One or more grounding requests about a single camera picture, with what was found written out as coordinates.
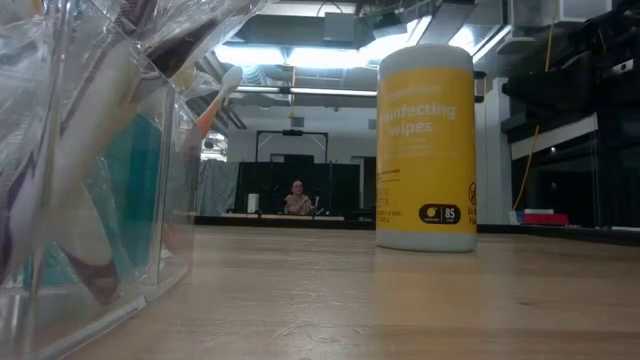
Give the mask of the purple white toothbrush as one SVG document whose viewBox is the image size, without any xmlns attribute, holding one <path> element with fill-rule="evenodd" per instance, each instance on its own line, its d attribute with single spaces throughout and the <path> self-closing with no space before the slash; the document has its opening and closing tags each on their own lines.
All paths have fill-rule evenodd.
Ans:
<svg viewBox="0 0 640 360">
<path fill-rule="evenodd" d="M 84 178 L 102 148 L 123 129 L 124 112 L 133 97 L 140 70 L 132 46 L 121 41 L 106 49 L 92 69 L 94 78 L 77 93 L 79 103 L 56 133 L 51 175 L 51 203 L 39 208 L 46 160 L 31 155 L 11 177 L 7 189 L 6 228 L 1 253 L 8 257 L 4 277 L 26 255 L 29 237 L 57 243 L 94 299 L 108 305 L 120 278 L 107 232 Z"/>
</svg>

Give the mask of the clear acrylic organizer box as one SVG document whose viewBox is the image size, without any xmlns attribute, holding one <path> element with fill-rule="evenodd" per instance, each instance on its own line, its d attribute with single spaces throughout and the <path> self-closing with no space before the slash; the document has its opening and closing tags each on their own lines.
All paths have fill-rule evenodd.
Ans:
<svg viewBox="0 0 640 360">
<path fill-rule="evenodd" d="M 125 127 L 143 115 L 162 133 L 145 271 L 121 282 L 117 298 L 102 305 L 83 283 L 44 285 L 42 264 L 51 241 L 27 238 L 26 255 L 0 277 L 0 360 L 68 355 L 141 311 L 189 269 L 198 159 L 190 162 L 194 173 L 185 175 L 178 152 L 194 118 L 174 75 L 157 57 L 163 15 L 159 0 L 0 0 L 0 251 L 11 177 L 31 155 L 44 158 L 39 208 L 51 203 L 56 133 L 106 49 L 130 43 L 140 70 Z M 189 242 L 180 254 L 165 247 L 167 225 Z"/>
</svg>

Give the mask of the black partition wall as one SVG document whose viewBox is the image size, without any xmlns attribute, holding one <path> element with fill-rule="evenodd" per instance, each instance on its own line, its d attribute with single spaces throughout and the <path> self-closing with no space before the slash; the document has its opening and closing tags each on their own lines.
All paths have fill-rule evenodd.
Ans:
<svg viewBox="0 0 640 360">
<path fill-rule="evenodd" d="M 242 162 L 236 183 L 235 213 L 249 213 L 249 196 L 258 196 L 255 211 L 283 214 L 296 181 L 310 199 L 312 213 L 345 219 L 373 218 L 374 207 L 360 202 L 360 167 L 355 164 Z"/>
</svg>

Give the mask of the black background rig frame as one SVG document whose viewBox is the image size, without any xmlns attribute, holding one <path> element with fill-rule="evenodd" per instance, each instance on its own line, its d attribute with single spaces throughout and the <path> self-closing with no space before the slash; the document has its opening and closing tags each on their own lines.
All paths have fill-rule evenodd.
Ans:
<svg viewBox="0 0 640 360">
<path fill-rule="evenodd" d="M 270 134 L 270 135 L 282 135 L 282 136 L 288 136 L 288 137 L 303 137 L 303 136 L 322 136 L 324 138 L 324 163 L 329 163 L 329 133 L 328 132 L 309 132 L 309 131 L 303 131 L 303 130 L 295 130 L 295 129 L 288 129 L 288 130 L 280 130 L 280 131 L 276 131 L 276 130 L 257 130 L 256 134 L 255 134 L 255 141 L 254 141 L 254 162 L 259 162 L 259 154 L 260 154 L 260 137 L 263 134 Z"/>
</svg>

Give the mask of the black aluminium table frame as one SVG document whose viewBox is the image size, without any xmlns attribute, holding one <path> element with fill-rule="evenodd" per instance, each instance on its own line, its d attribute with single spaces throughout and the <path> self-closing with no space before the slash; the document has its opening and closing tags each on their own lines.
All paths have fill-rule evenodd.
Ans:
<svg viewBox="0 0 640 360">
<path fill-rule="evenodd" d="M 375 223 L 367 221 L 346 221 L 326 219 L 288 219 L 283 216 L 274 218 L 209 217 L 196 216 L 195 225 L 199 226 L 236 226 L 261 228 L 297 228 L 322 230 L 362 230 L 374 231 Z M 640 232 L 626 230 L 598 230 L 554 226 L 525 225 L 479 225 L 479 234 L 527 235 L 573 241 L 618 245 L 640 248 Z"/>
</svg>

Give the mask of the yellow disinfecting wipes canister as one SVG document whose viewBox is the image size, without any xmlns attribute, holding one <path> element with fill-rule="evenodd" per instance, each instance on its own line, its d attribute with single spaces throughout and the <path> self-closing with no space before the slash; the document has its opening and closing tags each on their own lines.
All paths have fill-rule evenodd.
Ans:
<svg viewBox="0 0 640 360">
<path fill-rule="evenodd" d="M 378 70 L 376 244 L 477 248 L 473 60 L 447 44 L 402 48 Z"/>
</svg>

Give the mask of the flat red box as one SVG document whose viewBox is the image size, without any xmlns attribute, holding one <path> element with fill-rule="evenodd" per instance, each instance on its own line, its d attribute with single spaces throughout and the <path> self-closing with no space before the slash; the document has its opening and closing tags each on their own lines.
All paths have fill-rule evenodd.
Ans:
<svg viewBox="0 0 640 360">
<path fill-rule="evenodd" d="M 566 214 L 534 214 L 524 213 L 522 216 L 524 225 L 535 226 L 568 226 L 569 218 Z"/>
</svg>

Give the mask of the person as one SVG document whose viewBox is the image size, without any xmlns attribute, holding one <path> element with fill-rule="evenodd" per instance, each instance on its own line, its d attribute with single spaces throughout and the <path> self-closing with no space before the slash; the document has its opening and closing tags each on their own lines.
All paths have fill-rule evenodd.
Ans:
<svg viewBox="0 0 640 360">
<path fill-rule="evenodd" d="M 291 193 L 285 199 L 284 213 L 289 215 L 309 215 L 312 204 L 310 198 L 304 193 L 303 183 L 300 180 L 293 182 Z"/>
</svg>

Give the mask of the long LED light bar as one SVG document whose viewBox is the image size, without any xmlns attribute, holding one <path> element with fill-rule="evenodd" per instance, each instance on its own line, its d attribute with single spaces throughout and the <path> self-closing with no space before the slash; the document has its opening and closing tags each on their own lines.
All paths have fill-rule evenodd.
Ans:
<svg viewBox="0 0 640 360">
<path fill-rule="evenodd" d="M 313 95 L 362 99 L 377 98 L 376 91 L 310 87 L 239 86 L 236 92 L 243 94 Z"/>
</svg>

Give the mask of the orange white toothbrush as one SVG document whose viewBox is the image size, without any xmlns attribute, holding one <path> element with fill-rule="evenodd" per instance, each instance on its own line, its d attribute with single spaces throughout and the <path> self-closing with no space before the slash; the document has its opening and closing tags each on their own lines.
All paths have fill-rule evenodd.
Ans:
<svg viewBox="0 0 640 360">
<path fill-rule="evenodd" d="M 200 158 L 199 146 L 201 142 L 209 133 L 209 129 L 214 123 L 217 113 L 223 107 L 229 96 L 237 89 L 242 78 L 243 70 L 240 66 L 234 66 L 228 70 L 221 79 L 220 88 L 216 97 L 196 119 L 194 125 L 187 133 L 181 149 L 178 152 L 180 159 L 183 160 L 186 165 L 186 169 L 184 170 L 185 175 L 194 173 L 190 162 L 194 158 Z M 165 247 L 170 253 L 177 255 L 188 248 L 189 242 L 181 239 L 181 235 L 173 225 L 167 225 L 165 230 Z"/>
</svg>

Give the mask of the grey curtain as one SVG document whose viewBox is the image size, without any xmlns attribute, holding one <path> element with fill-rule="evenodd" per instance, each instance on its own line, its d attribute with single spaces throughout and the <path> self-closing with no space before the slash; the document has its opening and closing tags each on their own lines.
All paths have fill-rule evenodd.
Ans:
<svg viewBox="0 0 640 360">
<path fill-rule="evenodd" d="M 235 206 L 240 164 L 214 159 L 200 162 L 196 210 L 198 216 L 218 217 Z"/>
</svg>

